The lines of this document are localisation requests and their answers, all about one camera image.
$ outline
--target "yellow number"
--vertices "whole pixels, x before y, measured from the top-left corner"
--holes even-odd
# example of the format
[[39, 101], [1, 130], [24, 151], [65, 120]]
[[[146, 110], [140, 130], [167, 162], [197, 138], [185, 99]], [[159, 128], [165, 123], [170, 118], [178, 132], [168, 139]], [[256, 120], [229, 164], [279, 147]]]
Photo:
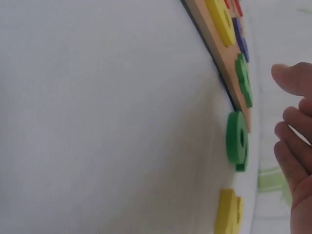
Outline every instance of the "yellow number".
[[238, 234], [241, 228], [244, 203], [234, 190], [222, 190], [214, 234]]
[[232, 17], [224, 0], [206, 0], [206, 4], [224, 45], [235, 45]]

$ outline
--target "green ring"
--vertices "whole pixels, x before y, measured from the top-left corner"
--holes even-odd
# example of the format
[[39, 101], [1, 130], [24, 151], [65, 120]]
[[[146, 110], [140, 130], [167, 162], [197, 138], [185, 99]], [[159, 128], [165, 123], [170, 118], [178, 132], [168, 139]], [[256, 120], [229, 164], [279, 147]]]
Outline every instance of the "green ring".
[[241, 111], [232, 112], [228, 118], [226, 148], [233, 164], [244, 164], [248, 154], [248, 128]]

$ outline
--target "wooden puzzle board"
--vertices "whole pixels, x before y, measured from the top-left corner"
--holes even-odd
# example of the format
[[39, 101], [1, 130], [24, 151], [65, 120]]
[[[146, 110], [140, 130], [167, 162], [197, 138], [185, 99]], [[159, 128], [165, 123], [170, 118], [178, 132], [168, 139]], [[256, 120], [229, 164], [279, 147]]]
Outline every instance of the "wooden puzzle board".
[[[201, 33], [208, 44], [208, 47], [214, 57], [221, 75], [228, 87], [235, 108], [241, 110], [244, 114], [248, 130], [251, 131], [251, 111], [246, 106], [245, 98], [240, 91], [239, 81], [235, 69], [235, 60], [240, 52], [238, 44], [226, 47], [215, 27], [214, 21], [207, 8], [205, 0], [185, 0], [190, 12], [192, 13]], [[239, 13], [234, 1], [231, 1], [229, 9], [231, 17], [239, 17]], [[240, 17], [240, 22], [243, 29], [243, 20]]]

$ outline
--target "puzzle piece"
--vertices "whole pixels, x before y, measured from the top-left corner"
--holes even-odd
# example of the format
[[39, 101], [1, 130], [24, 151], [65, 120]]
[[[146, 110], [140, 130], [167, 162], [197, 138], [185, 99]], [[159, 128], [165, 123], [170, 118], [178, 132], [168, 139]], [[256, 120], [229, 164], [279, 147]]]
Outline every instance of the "puzzle piece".
[[245, 55], [245, 59], [247, 62], [249, 62], [249, 53], [248, 53], [248, 47], [245, 38], [243, 37], [243, 30], [242, 26], [240, 24], [239, 18], [235, 17], [232, 19], [233, 26], [235, 30], [235, 36], [237, 40], [238, 47], [240, 51]]
[[235, 45], [235, 31], [232, 17], [224, 0], [206, 0], [215, 27], [225, 46]]
[[232, 189], [222, 190], [214, 234], [238, 234], [241, 229], [243, 212], [243, 199], [237, 197]]
[[251, 108], [253, 106], [253, 94], [249, 83], [248, 66], [243, 54], [238, 54], [235, 66], [240, 90], [245, 97], [247, 107]]
[[226, 148], [228, 159], [236, 165], [236, 171], [246, 171], [248, 162], [248, 129], [241, 111], [229, 115]]
[[224, 0], [228, 9], [231, 7], [231, 0]]
[[238, 10], [239, 16], [243, 17], [244, 14], [243, 14], [242, 8], [240, 6], [239, 0], [234, 0], [234, 2], [235, 2], [235, 5], [236, 5], [236, 8]]

